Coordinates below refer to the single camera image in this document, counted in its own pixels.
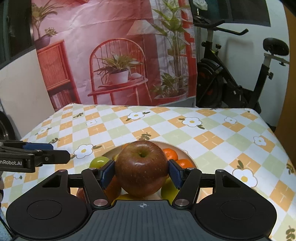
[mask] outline yellow fruit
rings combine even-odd
[[[133,201],[140,201],[141,198],[138,198],[138,197],[134,197],[130,194],[123,194],[123,195],[120,195],[118,198],[116,198],[115,200],[133,200]]]
[[[100,169],[108,161],[109,161],[109,158],[105,156],[98,156],[91,161],[91,163],[89,164],[89,168],[94,167],[94,168]]]
[[[169,200],[170,204],[172,204],[178,192],[179,190],[175,187],[172,179],[169,177],[160,190],[160,197]]]

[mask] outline orange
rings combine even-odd
[[[183,169],[188,168],[188,167],[193,167],[193,164],[191,161],[189,161],[188,159],[180,159],[176,161],[180,167],[182,167]]]
[[[110,202],[113,202],[113,200],[118,198],[118,196],[121,194],[121,186],[120,186],[116,176],[114,176],[112,178],[110,184],[104,190],[104,193]],[[86,198],[84,195],[83,188],[78,188],[76,196],[78,198],[80,198],[84,203],[86,203]]]
[[[178,155],[173,149],[165,148],[163,149],[163,152],[165,153],[168,160],[170,159],[173,159],[174,161],[178,160]]]

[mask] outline white flower pot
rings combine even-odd
[[[126,83],[127,81],[128,81],[128,70],[109,75],[109,82],[112,82],[112,84],[114,85]]]

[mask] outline pink wall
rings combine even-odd
[[[44,29],[48,27],[54,27],[58,32],[51,38],[50,43],[64,39],[76,88],[83,104],[93,103],[93,97],[87,95],[91,92],[89,57],[94,48],[112,38],[132,39],[143,48],[143,43],[137,41],[141,38],[126,36],[126,34],[135,20],[152,21],[149,0],[98,1],[90,0],[88,3],[81,4],[76,0],[72,0],[72,3],[52,0],[51,3],[64,7],[55,10],[58,15],[49,15],[41,23],[41,36],[45,34]],[[33,0],[32,2],[40,7],[45,5],[47,0]],[[152,86],[160,81],[157,46],[154,35],[146,35],[144,38],[145,49],[148,48],[145,52],[148,85]],[[128,104],[127,100],[131,94],[131,91],[117,93],[117,98],[124,98],[121,99],[122,103],[118,104]],[[109,94],[99,96],[98,102],[111,104]]]

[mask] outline tablecloth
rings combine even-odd
[[[55,171],[80,173],[93,158],[143,138],[185,150],[203,173],[224,169],[245,182],[276,208],[272,240],[294,240],[295,169],[276,136],[252,109],[67,105],[23,140],[68,150],[71,160],[43,165],[35,173],[3,173],[2,210]]]

